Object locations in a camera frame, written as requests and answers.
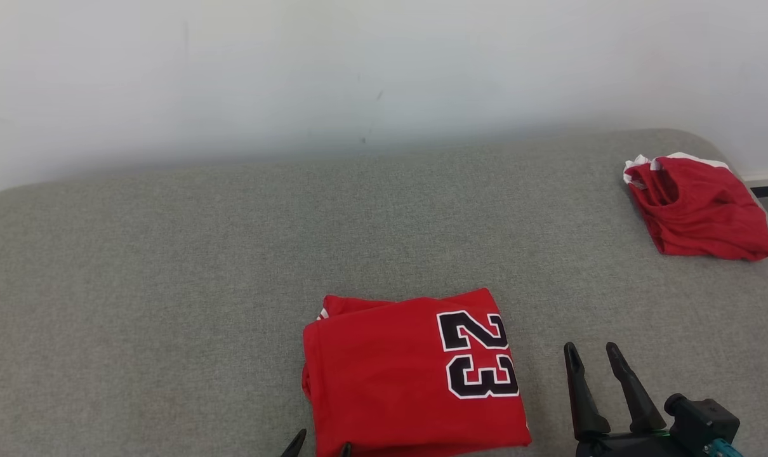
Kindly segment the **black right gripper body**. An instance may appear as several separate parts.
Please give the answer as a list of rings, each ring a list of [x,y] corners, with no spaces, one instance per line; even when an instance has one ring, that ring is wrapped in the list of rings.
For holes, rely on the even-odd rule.
[[[724,439],[733,446],[741,422],[715,400],[692,401],[672,394],[665,408],[673,419],[670,428],[578,439],[574,457],[709,457],[704,446],[712,440]]]

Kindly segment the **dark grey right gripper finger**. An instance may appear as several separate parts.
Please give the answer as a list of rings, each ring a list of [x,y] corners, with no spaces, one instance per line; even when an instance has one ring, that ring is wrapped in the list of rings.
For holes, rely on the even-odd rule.
[[[606,353],[611,370],[624,391],[626,405],[630,413],[631,433],[654,433],[665,428],[666,422],[659,409],[654,405],[650,395],[626,361],[618,345],[615,342],[607,342]]]
[[[609,422],[598,411],[585,379],[584,364],[574,343],[564,345],[564,359],[575,439],[596,439],[610,434]]]

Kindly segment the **red white basketball jersey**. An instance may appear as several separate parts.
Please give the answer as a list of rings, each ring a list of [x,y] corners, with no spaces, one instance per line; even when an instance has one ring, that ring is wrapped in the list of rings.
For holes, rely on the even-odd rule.
[[[315,457],[453,457],[532,442],[500,310],[447,298],[327,295],[303,330]]]

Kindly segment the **red shorts white trim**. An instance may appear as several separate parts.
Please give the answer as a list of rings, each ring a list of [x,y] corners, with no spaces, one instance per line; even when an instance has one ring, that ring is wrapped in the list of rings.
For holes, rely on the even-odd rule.
[[[623,179],[661,254],[768,258],[767,215],[724,162],[639,154],[625,163]]]

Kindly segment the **grey fabric sofa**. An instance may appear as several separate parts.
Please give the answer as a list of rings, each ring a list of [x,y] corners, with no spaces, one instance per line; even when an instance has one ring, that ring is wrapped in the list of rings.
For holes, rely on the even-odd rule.
[[[605,353],[652,399],[712,397],[768,457],[768,258],[661,255],[626,160],[712,143],[649,129],[289,159],[0,193],[0,457],[272,457],[312,428],[301,333],[329,293],[491,290],[533,443],[573,457],[563,347],[630,423]]]

